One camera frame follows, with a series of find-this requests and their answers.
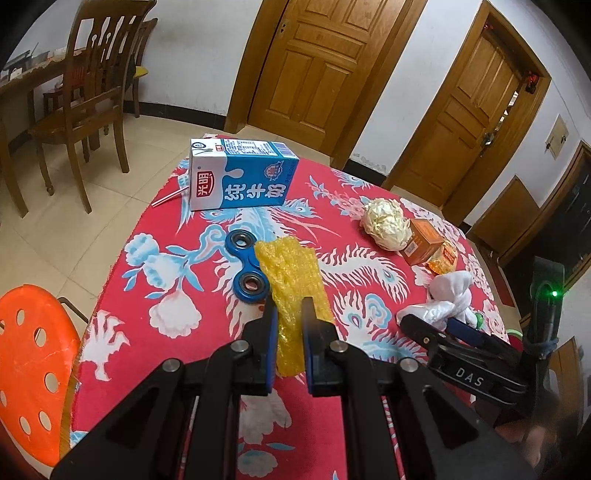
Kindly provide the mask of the white sock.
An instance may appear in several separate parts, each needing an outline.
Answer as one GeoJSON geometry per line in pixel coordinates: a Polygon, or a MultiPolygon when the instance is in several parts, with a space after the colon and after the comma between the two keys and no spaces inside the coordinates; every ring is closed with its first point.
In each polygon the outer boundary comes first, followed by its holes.
{"type": "Polygon", "coordinates": [[[429,301],[399,311],[397,323],[401,325],[404,317],[414,315],[440,331],[447,328],[451,318],[476,328],[478,319],[471,309],[472,284],[473,276],[465,270],[436,276],[428,287],[429,301]]]}

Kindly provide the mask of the orange cardboard box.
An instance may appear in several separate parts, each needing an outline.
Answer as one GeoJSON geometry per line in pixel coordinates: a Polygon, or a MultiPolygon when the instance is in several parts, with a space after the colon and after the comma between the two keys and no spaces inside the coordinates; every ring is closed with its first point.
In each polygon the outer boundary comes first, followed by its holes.
{"type": "Polygon", "coordinates": [[[410,266],[427,262],[444,243],[444,237],[427,219],[410,221],[412,236],[401,256],[410,266]]]}

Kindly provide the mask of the yellow foam net wrap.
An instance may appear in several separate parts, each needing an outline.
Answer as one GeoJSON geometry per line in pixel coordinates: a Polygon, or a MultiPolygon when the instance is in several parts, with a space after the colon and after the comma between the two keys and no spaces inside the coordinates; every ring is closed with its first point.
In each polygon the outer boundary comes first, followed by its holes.
{"type": "Polygon", "coordinates": [[[270,294],[279,314],[276,371],[281,377],[294,377],[304,372],[301,302],[311,297],[318,319],[335,322],[318,258],[315,249],[302,246],[293,236],[259,240],[254,252],[270,282],[270,294]]]}

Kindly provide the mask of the blue white milk carton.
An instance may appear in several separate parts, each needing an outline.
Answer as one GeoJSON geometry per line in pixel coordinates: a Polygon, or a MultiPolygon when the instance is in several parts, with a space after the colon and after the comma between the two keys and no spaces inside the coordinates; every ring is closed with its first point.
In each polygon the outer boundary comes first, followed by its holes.
{"type": "Polygon", "coordinates": [[[283,205],[297,164],[297,155],[280,142],[193,139],[189,207],[205,211],[283,205]]]}

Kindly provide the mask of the red bin with green rim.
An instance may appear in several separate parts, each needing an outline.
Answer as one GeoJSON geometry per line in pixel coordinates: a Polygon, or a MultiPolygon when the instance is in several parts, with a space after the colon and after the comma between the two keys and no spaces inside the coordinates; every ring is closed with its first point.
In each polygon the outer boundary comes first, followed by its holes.
{"type": "Polygon", "coordinates": [[[518,340],[523,340],[523,332],[521,330],[507,328],[506,333],[509,337],[517,338],[518,340]]]}

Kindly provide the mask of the orange snack wrapper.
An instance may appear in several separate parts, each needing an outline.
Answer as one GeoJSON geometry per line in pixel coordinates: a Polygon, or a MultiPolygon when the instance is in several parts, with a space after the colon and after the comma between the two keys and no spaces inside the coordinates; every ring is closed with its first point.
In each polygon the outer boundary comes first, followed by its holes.
{"type": "Polygon", "coordinates": [[[448,240],[445,240],[429,258],[427,266],[435,275],[452,273],[456,271],[458,257],[456,247],[448,240]]]}

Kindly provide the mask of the blue fidget spinner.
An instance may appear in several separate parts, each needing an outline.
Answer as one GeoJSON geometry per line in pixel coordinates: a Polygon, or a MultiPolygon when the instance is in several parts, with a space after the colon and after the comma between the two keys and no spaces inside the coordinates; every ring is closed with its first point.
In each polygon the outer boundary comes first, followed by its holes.
{"type": "Polygon", "coordinates": [[[247,304],[262,302],[270,293],[270,282],[254,251],[256,242],[256,236],[243,229],[232,230],[225,237],[226,251],[242,264],[233,277],[232,290],[238,300],[247,304]]]}

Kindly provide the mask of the small wooden shoe cabinet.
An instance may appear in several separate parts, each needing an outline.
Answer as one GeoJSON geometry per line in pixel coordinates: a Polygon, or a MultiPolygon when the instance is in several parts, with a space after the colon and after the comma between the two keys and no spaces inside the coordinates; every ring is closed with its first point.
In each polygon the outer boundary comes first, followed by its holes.
{"type": "Polygon", "coordinates": [[[539,213],[526,186],[514,176],[500,196],[469,230],[468,236],[497,254],[504,254],[520,238],[539,213]]]}

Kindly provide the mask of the crumpled cream paper ball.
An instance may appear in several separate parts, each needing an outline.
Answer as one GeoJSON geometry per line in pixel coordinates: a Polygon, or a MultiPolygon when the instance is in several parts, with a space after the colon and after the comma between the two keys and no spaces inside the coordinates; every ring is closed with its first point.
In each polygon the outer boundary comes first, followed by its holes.
{"type": "Polygon", "coordinates": [[[376,244],[387,251],[404,250],[412,238],[410,220],[394,199],[370,200],[360,223],[376,244]]]}

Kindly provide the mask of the black entrance door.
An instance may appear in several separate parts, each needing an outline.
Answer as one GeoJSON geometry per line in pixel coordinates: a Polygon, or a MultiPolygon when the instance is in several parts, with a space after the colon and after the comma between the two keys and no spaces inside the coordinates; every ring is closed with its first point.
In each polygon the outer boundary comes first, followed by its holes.
{"type": "Polygon", "coordinates": [[[585,143],[530,226],[499,258],[512,291],[529,287],[535,257],[563,264],[568,287],[590,267],[590,147],[585,143]]]}

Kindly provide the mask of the white drinking straw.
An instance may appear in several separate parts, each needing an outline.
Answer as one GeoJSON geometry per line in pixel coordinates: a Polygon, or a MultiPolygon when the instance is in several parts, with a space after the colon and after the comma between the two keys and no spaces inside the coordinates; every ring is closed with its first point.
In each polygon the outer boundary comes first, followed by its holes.
{"type": "Polygon", "coordinates": [[[189,188],[190,188],[190,186],[179,188],[167,195],[164,195],[164,196],[152,201],[150,206],[155,208],[155,207],[157,207],[163,203],[166,203],[176,197],[182,196],[185,192],[187,192],[189,190],[189,188]]]}

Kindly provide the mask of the wooden door right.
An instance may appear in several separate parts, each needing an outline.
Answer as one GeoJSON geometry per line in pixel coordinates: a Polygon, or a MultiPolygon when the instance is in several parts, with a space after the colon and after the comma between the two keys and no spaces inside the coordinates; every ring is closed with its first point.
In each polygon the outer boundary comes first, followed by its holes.
{"type": "Polygon", "coordinates": [[[383,188],[410,192],[460,225],[516,153],[550,83],[550,73],[516,28],[491,2],[482,2],[383,188]]]}

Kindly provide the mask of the wooden door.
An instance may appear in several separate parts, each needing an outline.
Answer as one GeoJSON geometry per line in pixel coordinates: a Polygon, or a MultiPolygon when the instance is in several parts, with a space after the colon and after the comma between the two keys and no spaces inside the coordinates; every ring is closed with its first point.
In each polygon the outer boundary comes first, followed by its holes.
{"type": "Polygon", "coordinates": [[[264,1],[224,129],[266,130],[342,169],[423,13],[423,1],[264,1]]]}
{"type": "Polygon", "coordinates": [[[516,28],[491,2],[482,2],[383,188],[410,192],[460,225],[516,153],[550,83],[550,73],[516,28]]]}

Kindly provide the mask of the wooden dining chair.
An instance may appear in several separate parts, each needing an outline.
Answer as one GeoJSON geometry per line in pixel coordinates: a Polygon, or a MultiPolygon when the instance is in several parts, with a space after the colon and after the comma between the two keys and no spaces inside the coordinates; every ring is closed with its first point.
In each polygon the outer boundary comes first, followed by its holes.
{"type": "Polygon", "coordinates": [[[66,147],[79,197],[92,211],[76,154],[81,144],[89,159],[89,139],[106,126],[114,132],[122,172],[129,171],[123,138],[123,98],[132,48],[154,1],[83,1],[74,17],[62,75],[63,105],[37,122],[29,133],[34,141],[47,192],[54,187],[43,146],[66,147]]]}

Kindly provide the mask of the wall electrical panel box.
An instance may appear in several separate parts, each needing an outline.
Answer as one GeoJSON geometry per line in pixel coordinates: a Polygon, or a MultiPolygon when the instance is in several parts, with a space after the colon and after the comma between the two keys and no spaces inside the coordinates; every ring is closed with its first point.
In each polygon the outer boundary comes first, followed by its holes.
{"type": "Polygon", "coordinates": [[[554,160],[559,157],[568,136],[566,122],[561,115],[558,115],[545,142],[545,150],[551,153],[554,160]]]}

